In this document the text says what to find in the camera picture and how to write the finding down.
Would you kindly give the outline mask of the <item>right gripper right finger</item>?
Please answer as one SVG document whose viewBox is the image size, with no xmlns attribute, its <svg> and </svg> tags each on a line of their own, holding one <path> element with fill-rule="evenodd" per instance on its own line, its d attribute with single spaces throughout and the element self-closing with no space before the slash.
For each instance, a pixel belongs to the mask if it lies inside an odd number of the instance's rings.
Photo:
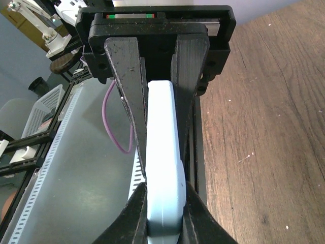
<svg viewBox="0 0 325 244">
<path fill-rule="evenodd" d="M 186 183 L 186 203 L 179 243 L 236 243 L 213 218 L 189 182 Z"/>
</svg>

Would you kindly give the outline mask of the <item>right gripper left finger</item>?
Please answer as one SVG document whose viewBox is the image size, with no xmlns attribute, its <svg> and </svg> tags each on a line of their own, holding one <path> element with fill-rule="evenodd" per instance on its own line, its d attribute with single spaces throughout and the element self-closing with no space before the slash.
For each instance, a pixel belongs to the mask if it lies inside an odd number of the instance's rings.
<svg viewBox="0 0 325 244">
<path fill-rule="evenodd" d="M 117 219 L 94 243 L 148 243 L 147 184 L 140 183 Z"/>
</svg>

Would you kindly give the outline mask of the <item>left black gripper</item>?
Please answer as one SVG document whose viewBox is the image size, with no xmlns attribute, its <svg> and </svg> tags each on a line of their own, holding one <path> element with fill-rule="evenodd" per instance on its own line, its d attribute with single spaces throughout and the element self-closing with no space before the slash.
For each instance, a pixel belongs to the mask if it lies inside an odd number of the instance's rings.
<svg viewBox="0 0 325 244">
<path fill-rule="evenodd" d="M 145 60 L 148 81 L 167 80 L 171 75 L 181 161 L 185 179 L 190 181 L 187 150 L 194 97 L 203 95 L 209 82 L 222 72 L 236 24 L 233 9 L 227 5 L 88 7 L 79 11 L 76 30 L 83 56 L 100 83 L 114 76 L 134 129 L 144 177 L 147 127 L 140 57 Z"/>
</svg>

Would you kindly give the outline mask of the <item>light blue phone case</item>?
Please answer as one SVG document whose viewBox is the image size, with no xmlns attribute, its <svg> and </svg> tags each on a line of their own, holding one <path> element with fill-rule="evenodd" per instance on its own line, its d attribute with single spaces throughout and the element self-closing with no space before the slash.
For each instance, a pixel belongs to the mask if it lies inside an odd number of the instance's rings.
<svg viewBox="0 0 325 244">
<path fill-rule="evenodd" d="M 148 83 L 145 173 L 148 243 L 177 243 L 186 202 L 173 85 Z"/>
</svg>

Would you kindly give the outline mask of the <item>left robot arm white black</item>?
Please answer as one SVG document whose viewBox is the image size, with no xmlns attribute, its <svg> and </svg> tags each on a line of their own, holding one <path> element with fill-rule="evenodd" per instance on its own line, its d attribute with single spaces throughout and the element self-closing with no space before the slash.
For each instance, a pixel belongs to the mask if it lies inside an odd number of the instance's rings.
<svg viewBox="0 0 325 244">
<path fill-rule="evenodd" d="M 124 96 L 141 167 L 146 165 L 148 84 L 169 80 L 181 159 L 195 97 L 219 75 L 236 26 L 228 5 L 188 1 L 10 1 L 43 35 L 54 59 L 78 48 L 99 82 L 113 77 Z"/>
</svg>

